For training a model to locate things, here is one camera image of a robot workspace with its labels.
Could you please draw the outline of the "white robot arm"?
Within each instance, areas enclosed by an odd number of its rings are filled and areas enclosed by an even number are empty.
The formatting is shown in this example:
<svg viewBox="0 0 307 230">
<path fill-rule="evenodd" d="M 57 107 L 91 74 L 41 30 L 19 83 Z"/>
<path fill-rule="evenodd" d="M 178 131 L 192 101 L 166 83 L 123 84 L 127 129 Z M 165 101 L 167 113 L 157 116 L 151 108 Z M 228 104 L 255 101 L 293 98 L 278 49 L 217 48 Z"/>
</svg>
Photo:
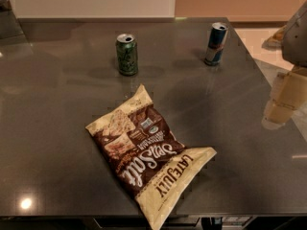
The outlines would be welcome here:
<svg viewBox="0 0 307 230">
<path fill-rule="evenodd" d="M 262 119 L 263 127 L 270 130 L 284 126 L 307 101 L 307 1 L 286 24 L 281 50 L 283 59 L 294 67 L 274 79 Z"/>
</svg>

